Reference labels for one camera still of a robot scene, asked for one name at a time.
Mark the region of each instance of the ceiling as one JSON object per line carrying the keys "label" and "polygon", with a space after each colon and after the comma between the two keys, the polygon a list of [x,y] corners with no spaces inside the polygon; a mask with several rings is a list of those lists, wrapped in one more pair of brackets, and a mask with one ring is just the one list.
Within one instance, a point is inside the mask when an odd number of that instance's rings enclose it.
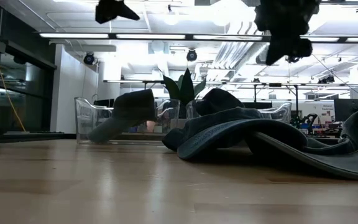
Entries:
{"label": "ceiling", "polygon": [[[0,0],[0,5],[6,10],[42,32],[144,32],[144,33],[192,33],[192,34],[227,34],[244,32],[254,34],[256,29],[249,26],[254,20],[254,8],[247,7],[240,0],[221,0],[212,6],[195,6],[195,1],[182,1],[181,7],[173,7],[168,12],[168,2],[163,1],[126,1],[140,16],[139,21],[116,19],[105,24],[94,21],[94,4],[71,2],[55,2],[54,0]],[[321,6],[320,13],[310,21],[311,35],[358,35],[358,13],[355,7]],[[116,52],[97,52],[101,60],[108,60],[108,55],[121,59],[122,74],[148,74],[158,69],[161,57],[151,53],[149,41],[124,40],[72,40],[64,42],[74,46],[78,55],[83,55],[85,46],[115,45]],[[216,62],[219,53],[223,51],[222,42],[186,42],[165,41],[171,46],[183,46],[186,50],[195,48],[198,59],[187,62],[186,52],[167,52],[164,56],[169,70],[191,70],[204,62]],[[255,76],[263,82],[308,82],[327,68],[334,68],[337,75],[346,78],[349,68],[357,65],[358,45],[355,44],[313,44],[315,57],[304,58],[298,63],[288,64],[284,60],[271,67],[256,65],[252,51],[260,47],[251,43],[244,44],[242,50],[236,52],[236,46],[231,46],[233,60],[238,60],[233,67],[236,72],[229,79],[240,78],[249,82]],[[222,80],[228,73],[208,73],[209,80]]]}

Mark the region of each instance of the ceiling pipe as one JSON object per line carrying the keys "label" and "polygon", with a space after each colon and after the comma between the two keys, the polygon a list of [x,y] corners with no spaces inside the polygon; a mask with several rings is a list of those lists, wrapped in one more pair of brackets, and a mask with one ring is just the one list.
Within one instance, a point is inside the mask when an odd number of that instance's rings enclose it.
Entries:
{"label": "ceiling pipe", "polygon": [[147,29],[149,30],[149,32],[152,32],[152,28],[150,27],[149,17],[147,16],[146,3],[143,4],[143,16],[144,16],[144,21],[146,22]]}
{"label": "ceiling pipe", "polygon": [[48,25],[50,28],[52,28],[53,30],[56,30],[56,28],[54,28],[54,26],[52,26],[49,22],[47,22],[43,17],[38,15],[38,13],[36,13],[34,10],[32,10],[26,3],[22,2],[21,0],[17,0],[17,1],[20,2],[29,11],[31,11],[34,15],[36,15],[40,20],[42,20],[44,23],[46,23],[46,25]]}

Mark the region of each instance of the electronic equipment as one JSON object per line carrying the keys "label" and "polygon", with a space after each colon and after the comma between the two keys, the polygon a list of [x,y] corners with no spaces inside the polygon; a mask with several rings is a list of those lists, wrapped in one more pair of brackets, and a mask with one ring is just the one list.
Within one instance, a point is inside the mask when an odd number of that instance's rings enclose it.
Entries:
{"label": "electronic equipment", "polygon": [[194,62],[195,60],[197,60],[196,50],[195,49],[190,49],[189,52],[187,53],[186,59],[189,62]]}
{"label": "electronic equipment", "polygon": [[94,65],[94,64],[96,64],[96,62],[97,62],[97,59],[94,57],[93,52],[86,53],[86,55],[84,57],[84,63],[86,65]]}
{"label": "electronic equipment", "polygon": [[335,121],[346,121],[358,111],[358,99],[335,99]]}

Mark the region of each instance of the black fabric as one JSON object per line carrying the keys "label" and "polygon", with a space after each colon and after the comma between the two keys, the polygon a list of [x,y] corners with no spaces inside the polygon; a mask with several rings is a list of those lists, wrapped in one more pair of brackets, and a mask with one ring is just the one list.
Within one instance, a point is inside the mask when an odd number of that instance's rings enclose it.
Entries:
{"label": "black fabric", "polygon": [[141,90],[125,93],[114,102],[112,116],[88,133],[88,139],[104,143],[146,121],[156,121],[153,91]]}
{"label": "black fabric", "polygon": [[196,111],[201,116],[236,107],[244,108],[244,105],[228,91],[219,88],[212,89],[203,100],[196,103]]}
{"label": "black fabric", "polygon": [[330,146],[307,138],[289,124],[261,119],[257,110],[234,108],[189,120],[168,133],[163,143],[191,160],[245,139],[260,159],[300,161],[330,174],[358,180],[358,112],[343,125],[343,140]]}
{"label": "black fabric", "polygon": [[154,96],[151,89],[133,91],[118,96],[112,115],[115,118],[155,121],[157,119]]}
{"label": "black fabric", "polygon": [[[207,128],[213,127],[215,125],[225,123],[228,121],[237,121],[242,119],[257,119],[262,118],[262,115],[259,111],[255,109],[245,109],[245,108],[234,108],[220,113],[211,114],[202,116],[199,118],[192,119],[191,121],[186,122],[183,129],[175,128],[171,130],[162,140],[164,145],[169,149],[176,151],[179,146],[184,142],[189,140],[195,134],[198,134],[204,131]],[[221,139],[217,142],[219,147],[231,147],[234,144],[240,142],[244,137],[242,135],[228,136]]]}

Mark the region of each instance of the security camera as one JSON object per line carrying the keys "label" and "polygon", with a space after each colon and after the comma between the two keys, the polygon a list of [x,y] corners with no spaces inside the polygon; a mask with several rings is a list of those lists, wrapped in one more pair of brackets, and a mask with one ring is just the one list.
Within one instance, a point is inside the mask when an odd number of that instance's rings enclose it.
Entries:
{"label": "security camera", "polygon": [[94,57],[93,52],[86,53],[86,56],[84,57],[84,63],[86,65],[94,65],[94,64],[96,64],[96,62],[97,62],[97,59]]}
{"label": "security camera", "polygon": [[14,57],[13,61],[15,63],[18,63],[19,65],[25,65],[25,63],[26,63],[26,61],[23,58],[20,58],[20,57]]}
{"label": "security camera", "polygon": [[194,62],[195,60],[197,60],[196,50],[190,49],[189,52],[187,53],[187,61]]}

